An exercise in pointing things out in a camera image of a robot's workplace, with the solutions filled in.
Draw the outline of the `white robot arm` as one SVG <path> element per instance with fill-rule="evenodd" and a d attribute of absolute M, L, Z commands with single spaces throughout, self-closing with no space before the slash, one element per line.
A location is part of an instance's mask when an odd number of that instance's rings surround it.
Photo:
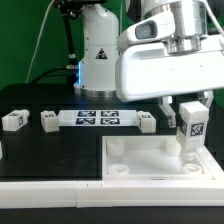
<path fill-rule="evenodd" d="M 118 21 L 96 4 L 84 8 L 84 57 L 75 91 L 123 102 L 158 98 L 175 125 L 170 96 L 224 88 L 224 29 L 207 0 L 125 0 L 140 20 Z"/>

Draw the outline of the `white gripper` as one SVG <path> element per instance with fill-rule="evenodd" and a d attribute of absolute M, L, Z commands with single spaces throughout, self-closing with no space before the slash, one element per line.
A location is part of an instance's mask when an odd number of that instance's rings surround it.
<path fill-rule="evenodd" d="M 175 128 L 171 96 L 200 91 L 200 105 L 209 109 L 212 90 L 224 88 L 224 43 L 204 41 L 201 51 L 187 55 L 169 55 L 162 43 L 132 46 L 116 63 L 115 81 L 123 102 L 160 97 L 158 106 Z"/>

